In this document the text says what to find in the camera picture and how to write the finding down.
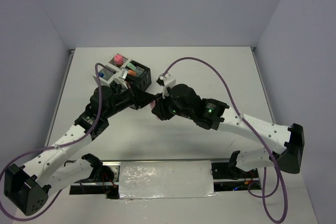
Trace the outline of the pink utility knife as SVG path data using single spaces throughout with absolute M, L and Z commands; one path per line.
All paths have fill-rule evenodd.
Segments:
M 156 101 L 154 100 L 150 103 L 150 108 L 153 109 L 155 106 L 156 106 Z

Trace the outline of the orange cap highlighter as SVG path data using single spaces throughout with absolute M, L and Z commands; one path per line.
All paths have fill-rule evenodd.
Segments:
M 135 76 L 135 77 L 137 76 L 137 73 L 135 71 L 133 71 L 133 70 L 129 70 L 128 74 L 132 75 L 132 76 Z

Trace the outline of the green highlighter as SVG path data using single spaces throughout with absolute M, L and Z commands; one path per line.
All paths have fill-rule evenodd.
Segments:
M 139 69 L 138 69 L 134 64 L 132 64 L 132 63 L 130 63 L 130 62 L 127 64 L 127 67 L 128 67 L 130 70 L 134 71 L 134 72 L 138 72 L 138 71 L 139 71 Z

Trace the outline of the pink cap glue bottle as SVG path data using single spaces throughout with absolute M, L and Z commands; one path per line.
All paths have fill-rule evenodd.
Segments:
M 120 55 L 120 54 L 116 54 L 113 57 L 113 61 L 114 61 L 115 66 L 117 66 L 118 68 L 120 68 L 124 64 L 124 62 L 123 62 L 123 56 Z

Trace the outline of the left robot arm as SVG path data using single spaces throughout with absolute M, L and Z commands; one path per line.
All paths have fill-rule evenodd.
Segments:
M 103 164 L 92 154 L 86 154 L 67 165 L 70 157 L 89 145 L 109 125 L 108 119 L 134 107 L 141 109 L 156 98 L 137 86 L 124 90 L 109 86 L 95 89 L 84 112 L 70 129 L 53 145 L 35 150 L 37 156 L 18 166 L 11 161 L 1 172 L 4 195 L 26 216 L 25 221 L 39 217 L 49 196 L 59 194 L 63 188 L 83 177 L 98 181 Z

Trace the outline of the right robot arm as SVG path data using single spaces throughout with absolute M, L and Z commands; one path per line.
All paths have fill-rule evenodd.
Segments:
M 240 177 L 255 168 L 279 166 L 280 171 L 298 174 L 304 149 L 303 127 L 266 122 L 249 115 L 238 115 L 234 108 L 215 99 L 202 99 L 185 84 L 170 88 L 159 95 L 152 113 L 161 121 L 180 116 L 192 120 L 205 130 L 234 133 L 263 145 L 253 151 L 234 151 L 228 171 Z

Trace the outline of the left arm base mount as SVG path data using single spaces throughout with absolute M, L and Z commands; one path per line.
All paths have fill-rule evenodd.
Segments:
M 69 195 L 100 195 L 106 199 L 119 199 L 120 165 L 118 162 L 103 162 L 100 177 L 71 184 Z

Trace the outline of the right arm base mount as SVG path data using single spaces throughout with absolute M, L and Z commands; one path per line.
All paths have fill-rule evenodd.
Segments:
M 261 190 L 257 169 L 248 172 L 229 168 L 228 162 L 211 162 L 214 192 Z

